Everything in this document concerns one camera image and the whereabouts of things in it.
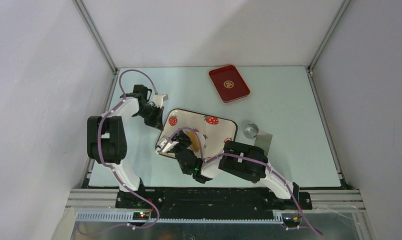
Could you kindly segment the wooden dough roller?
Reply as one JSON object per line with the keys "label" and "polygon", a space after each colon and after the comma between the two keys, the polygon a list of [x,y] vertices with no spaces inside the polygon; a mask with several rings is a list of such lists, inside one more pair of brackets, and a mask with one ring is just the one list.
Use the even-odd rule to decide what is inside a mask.
{"label": "wooden dough roller", "polygon": [[196,131],[187,131],[185,134],[189,137],[189,139],[191,141],[190,148],[195,153],[199,152],[201,150],[201,143],[199,141],[198,133]]}

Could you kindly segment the strawberry print tray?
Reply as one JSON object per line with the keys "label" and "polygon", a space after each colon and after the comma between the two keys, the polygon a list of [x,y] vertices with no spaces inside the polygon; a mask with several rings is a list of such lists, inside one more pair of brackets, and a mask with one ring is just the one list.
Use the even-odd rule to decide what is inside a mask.
{"label": "strawberry print tray", "polygon": [[174,109],[167,116],[158,140],[163,136],[174,137],[179,131],[197,132],[198,135],[204,135],[206,138],[206,146],[195,155],[207,160],[220,153],[227,141],[233,141],[236,138],[237,130],[238,126],[232,120],[189,110]]}

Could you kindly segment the white dough piece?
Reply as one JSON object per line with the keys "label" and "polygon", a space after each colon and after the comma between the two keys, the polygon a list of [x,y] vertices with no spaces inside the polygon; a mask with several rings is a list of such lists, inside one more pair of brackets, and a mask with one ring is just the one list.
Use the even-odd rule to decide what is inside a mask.
{"label": "white dough piece", "polygon": [[197,135],[195,138],[195,144],[194,144],[194,149],[199,152],[200,150],[203,150],[206,147],[206,138],[203,134]]}

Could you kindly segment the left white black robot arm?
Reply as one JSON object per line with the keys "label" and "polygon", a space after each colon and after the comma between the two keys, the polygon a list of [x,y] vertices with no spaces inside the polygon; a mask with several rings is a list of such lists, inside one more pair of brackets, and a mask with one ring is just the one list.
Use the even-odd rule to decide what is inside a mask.
{"label": "left white black robot arm", "polygon": [[134,208],[145,206],[147,194],[138,189],[140,177],[124,162],[128,151],[125,122],[141,117],[146,126],[162,131],[164,102],[168,98],[167,94],[153,93],[152,89],[137,84],[132,92],[123,93],[111,110],[87,119],[88,157],[111,170],[121,191],[131,191],[127,201]]}

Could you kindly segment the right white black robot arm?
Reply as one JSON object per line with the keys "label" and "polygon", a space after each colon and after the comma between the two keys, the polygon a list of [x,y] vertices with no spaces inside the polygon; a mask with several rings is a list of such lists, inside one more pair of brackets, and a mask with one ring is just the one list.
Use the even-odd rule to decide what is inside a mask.
{"label": "right white black robot arm", "polygon": [[252,183],[262,183],[279,199],[286,209],[293,209],[300,202],[300,187],[285,179],[269,163],[265,151],[257,146],[233,141],[224,142],[215,155],[206,157],[206,138],[194,130],[176,130],[157,142],[158,153],[173,154],[183,174],[201,184],[211,181],[221,173],[228,173]]}

